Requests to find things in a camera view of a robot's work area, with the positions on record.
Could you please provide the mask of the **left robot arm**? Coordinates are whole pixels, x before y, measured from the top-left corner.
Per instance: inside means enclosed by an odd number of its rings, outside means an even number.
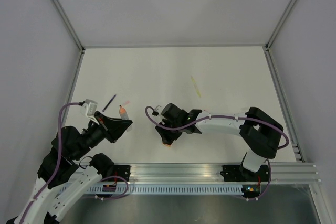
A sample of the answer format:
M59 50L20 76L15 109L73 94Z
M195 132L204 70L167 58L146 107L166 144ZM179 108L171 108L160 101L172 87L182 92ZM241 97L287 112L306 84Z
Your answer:
M65 191L61 191L78 170L76 161L103 140L116 142L131 125L131 120L109 118L97 111L94 120L82 132L74 126L61 128L51 143L50 153L45 156L37 172L33 192L25 209L7 223L61 223L70 208L97 182L127 182L123 175L116 172L114 162L104 153L99 153L91 158L79 178Z

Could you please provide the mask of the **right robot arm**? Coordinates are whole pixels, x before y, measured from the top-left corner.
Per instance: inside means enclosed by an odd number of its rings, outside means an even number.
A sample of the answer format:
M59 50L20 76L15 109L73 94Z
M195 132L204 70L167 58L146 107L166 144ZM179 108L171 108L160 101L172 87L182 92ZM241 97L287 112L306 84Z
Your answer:
M289 144L280 145L284 137L283 126L257 107L251 107L245 113L224 115L199 109L187 112L169 103L153 108L151 114L165 145L172 145L183 133L224 133L241 137L249 147L239 167L239 174L246 181L262 176L264 162L275 158L277 151Z

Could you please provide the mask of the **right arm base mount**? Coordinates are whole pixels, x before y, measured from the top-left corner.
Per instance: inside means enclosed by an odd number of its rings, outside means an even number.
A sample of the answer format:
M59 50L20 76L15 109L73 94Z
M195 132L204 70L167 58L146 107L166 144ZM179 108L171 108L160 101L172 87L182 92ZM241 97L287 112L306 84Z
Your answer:
M220 175L225 182L267 182L270 170L267 165L262 165L257 172L251 172L242 165L223 165Z

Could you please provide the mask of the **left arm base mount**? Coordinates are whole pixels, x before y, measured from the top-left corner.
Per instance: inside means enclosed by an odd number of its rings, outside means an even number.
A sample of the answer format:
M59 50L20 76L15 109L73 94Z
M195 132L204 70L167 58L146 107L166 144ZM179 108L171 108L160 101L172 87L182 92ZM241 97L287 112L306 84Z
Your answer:
M130 165L114 165L112 170L112 176L119 176L129 181L131 175L131 166Z

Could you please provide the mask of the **orange highlighter pen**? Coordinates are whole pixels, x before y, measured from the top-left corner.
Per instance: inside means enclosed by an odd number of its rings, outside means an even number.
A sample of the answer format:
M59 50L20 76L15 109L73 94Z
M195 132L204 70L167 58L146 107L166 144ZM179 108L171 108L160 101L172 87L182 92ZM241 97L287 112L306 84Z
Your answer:
M127 111L122 105L119 105L119 115L122 120L130 121ZM128 126L127 132L130 132L131 130L132 130L132 123Z

